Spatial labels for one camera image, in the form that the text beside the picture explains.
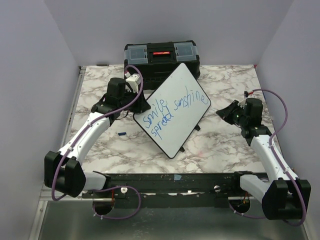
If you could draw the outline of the white whiteboard with black rim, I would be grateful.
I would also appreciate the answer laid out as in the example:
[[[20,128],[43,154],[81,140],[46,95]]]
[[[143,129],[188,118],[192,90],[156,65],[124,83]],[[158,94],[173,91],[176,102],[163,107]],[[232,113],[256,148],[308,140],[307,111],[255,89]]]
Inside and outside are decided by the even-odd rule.
[[[134,121],[173,159],[211,106],[204,89],[181,63],[147,98],[150,109]]]

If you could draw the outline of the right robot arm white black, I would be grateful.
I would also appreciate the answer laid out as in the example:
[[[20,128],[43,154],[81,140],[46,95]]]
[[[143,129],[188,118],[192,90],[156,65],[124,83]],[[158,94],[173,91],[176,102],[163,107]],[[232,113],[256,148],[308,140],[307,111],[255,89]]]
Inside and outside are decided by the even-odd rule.
[[[292,171],[275,146],[269,128],[262,124],[263,102],[257,98],[234,100],[216,113],[226,123],[240,127],[242,137],[259,157],[269,180],[264,182],[254,173],[241,173],[230,183],[230,191],[236,196],[251,194],[261,203],[269,220],[303,223],[311,185]]]

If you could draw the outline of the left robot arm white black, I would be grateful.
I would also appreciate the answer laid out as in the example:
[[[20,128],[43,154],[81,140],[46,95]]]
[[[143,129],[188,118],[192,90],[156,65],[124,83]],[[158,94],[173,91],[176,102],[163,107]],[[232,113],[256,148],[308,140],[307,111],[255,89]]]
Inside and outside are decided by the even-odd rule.
[[[99,172],[84,172],[82,164],[88,152],[120,116],[122,111],[144,113],[151,106],[143,94],[143,78],[133,74],[125,79],[113,77],[107,92],[95,103],[80,130],[57,152],[44,157],[44,184],[52,192],[77,197],[83,191],[94,191],[104,198],[110,194],[108,176]]]

